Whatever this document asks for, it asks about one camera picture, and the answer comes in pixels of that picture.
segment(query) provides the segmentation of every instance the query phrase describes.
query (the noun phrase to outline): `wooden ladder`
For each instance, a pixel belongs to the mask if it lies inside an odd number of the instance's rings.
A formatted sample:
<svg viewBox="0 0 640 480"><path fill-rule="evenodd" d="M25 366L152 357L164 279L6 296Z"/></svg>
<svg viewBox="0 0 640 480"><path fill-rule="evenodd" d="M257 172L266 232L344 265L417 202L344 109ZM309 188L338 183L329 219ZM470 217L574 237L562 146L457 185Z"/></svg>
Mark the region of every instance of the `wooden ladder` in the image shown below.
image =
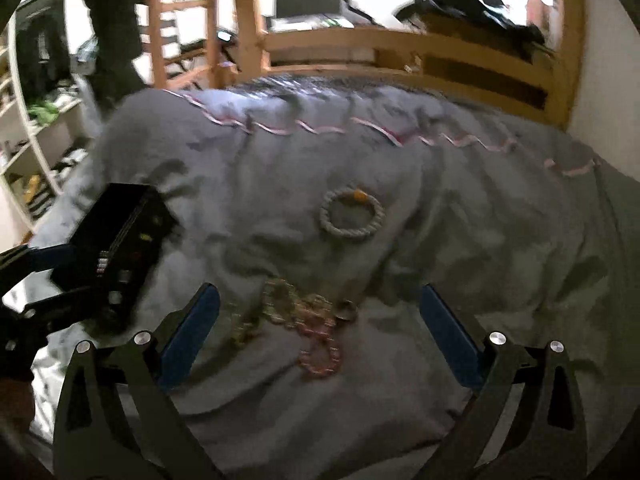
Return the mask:
<svg viewBox="0 0 640 480"><path fill-rule="evenodd" d="M162 55L162 12L175 10L194 9L204 7L207 10L205 51L207 63L193 70L180 74L172 79L167 79L165 66L171 64L171 59L165 59ZM162 3L161 0L148 0L149 12L149 51L151 54L151 66L154 74L154 87L161 89L177 90L185 88L197 78L208 75L210 88L221 88L218 77L218 63L220 58L220 46L218 44L217 0L180 0L171 3ZM193 52L192 57L201 52Z"/></svg>

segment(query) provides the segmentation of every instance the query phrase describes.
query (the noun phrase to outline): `pink trim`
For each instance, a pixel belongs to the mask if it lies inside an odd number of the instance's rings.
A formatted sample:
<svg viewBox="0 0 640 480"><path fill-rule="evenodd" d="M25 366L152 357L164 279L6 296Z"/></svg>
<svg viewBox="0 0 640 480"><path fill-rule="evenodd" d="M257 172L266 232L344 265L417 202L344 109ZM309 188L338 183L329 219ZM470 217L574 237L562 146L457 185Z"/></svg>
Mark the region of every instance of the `pink trim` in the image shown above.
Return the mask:
<svg viewBox="0 0 640 480"><path fill-rule="evenodd" d="M239 126L242 129L242 131L244 131L246 134L251 134L251 131L246 127L246 124L244 124L243 122L237 119L234 119L234 118L217 119L209 112L207 107L201 101L199 101L195 97L192 97L191 95L178 94L176 92L172 92L171 90L164 90L164 91L167 92L168 94L185 99L190 104L197 106L198 108L200 108L200 110L202 110L202 113L204 114L204 116L214 124L217 124L219 126ZM363 126L368 126L369 128L373 128L377 132L383 134L385 138L389 140L393 145L398 147L402 146L403 139L411 139L415 137L415 135L400 136L399 134L396 134L391 130L387 130L386 128L383 128L378 124L372 123L370 121L367 121L358 117L352 117L351 121L353 121L356 124L362 124ZM281 130L278 128L270 128L269 126L265 126L264 124L258 123L257 121L254 121L253 124L263 129L265 132L269 132L270 134L273 134L273 135L289 136L293 133L293 132L289 132L287 130ZM313 128L309 126L307 123L300 120L296 120L296 124L300 126L303 130L306 130L316 135L328 134L328 133L335 133L335 134L346 133L345 130L341 128L336 128L335 126L318 126L317 128ZM488 152L492 152L492 153L507 153L510 150L511 146L517 144L517 141L511 137L507 138L507 140L505 140L501 146L487 145L484 142L482 142L482 140L479 139L479 137L476 137L475 135L471 135L471 134L466 134L464 137L461 137L460 139L452 139L447 134L441 132L438 134L437 137L442 137L444 139L447 139L456 148L466 148L467 146L470 146L477 142ZM433 147L438 145L438 143L436 142L437 138L434 139L433 137L425 137L425 136L418 136L418 138L427 146ZM596 168L597 165L598 165L597 161L592 158L587 164L585 164L584 166L581 166L580 168L573 168L572 170L559 170L559 172L563 176L574 177L574 176L584 175L589 173L590 171L594 170L594 168ZM554 168L555 166L556 166L556 162L552 158L548 158L547 160L544 161L544 167L547 169Z"/></svg>

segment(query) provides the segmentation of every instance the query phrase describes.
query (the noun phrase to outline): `person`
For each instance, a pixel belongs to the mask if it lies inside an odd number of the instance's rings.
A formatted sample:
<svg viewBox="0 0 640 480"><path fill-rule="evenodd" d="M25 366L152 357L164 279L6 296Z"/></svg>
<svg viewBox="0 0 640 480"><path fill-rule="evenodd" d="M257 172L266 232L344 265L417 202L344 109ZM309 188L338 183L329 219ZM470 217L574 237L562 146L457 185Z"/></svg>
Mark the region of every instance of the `person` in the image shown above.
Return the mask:
<svg viewBox="0 0 640 480"><path fill-rule="evenodd" d="M146 0L84 0L98 40L95 72L88 77L102 113L146 87L132 61L142 50L135 11Z"/></svg>

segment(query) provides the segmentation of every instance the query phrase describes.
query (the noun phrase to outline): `gray bed sheet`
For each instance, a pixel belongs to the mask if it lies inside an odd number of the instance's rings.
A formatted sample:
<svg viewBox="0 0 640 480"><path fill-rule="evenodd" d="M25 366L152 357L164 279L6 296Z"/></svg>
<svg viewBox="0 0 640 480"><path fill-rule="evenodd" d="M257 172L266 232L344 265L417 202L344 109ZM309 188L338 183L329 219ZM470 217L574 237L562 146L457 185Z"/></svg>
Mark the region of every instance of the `gray bed sheet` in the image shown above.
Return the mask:
<svg viewBox="0 0 640 480"><path fill-rule="evenodd" d="M221 317L171 396L230 479L409 479L469 398L415 307L417 287L432 283L517 343L563 341L593 467L640 399L640 184L558 130L497 110L301 81L190 98L148 90L113 116L32 245L66 240L108 182L153 184L180 227L134 324L93 339L154 329L211 282ZM319 227L324 194L349 184L386 210L364 242ZM268 322L244 349L230 344L230 314L259 312L271 276L359 305L338 335L335 376L306 380L300 337ZM56 293L46 273L27 285L31 301ZM49 352L68 362L87 337L72 326L50 336Z"/></svg>

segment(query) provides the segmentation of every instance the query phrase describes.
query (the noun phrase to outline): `person's hand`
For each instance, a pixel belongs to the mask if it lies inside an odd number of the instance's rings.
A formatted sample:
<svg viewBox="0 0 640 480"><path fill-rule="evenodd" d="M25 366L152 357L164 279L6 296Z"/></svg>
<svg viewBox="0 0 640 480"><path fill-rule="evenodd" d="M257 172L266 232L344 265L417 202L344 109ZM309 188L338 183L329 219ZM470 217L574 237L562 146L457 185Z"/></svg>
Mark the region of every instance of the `person's hand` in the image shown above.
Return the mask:
<svg viewBox="0 0 640 480"><path fill-rule="evenodd" d="M21 433L29 431L35 417L35 402L30 383L0 378L0 412Z"/></svg>

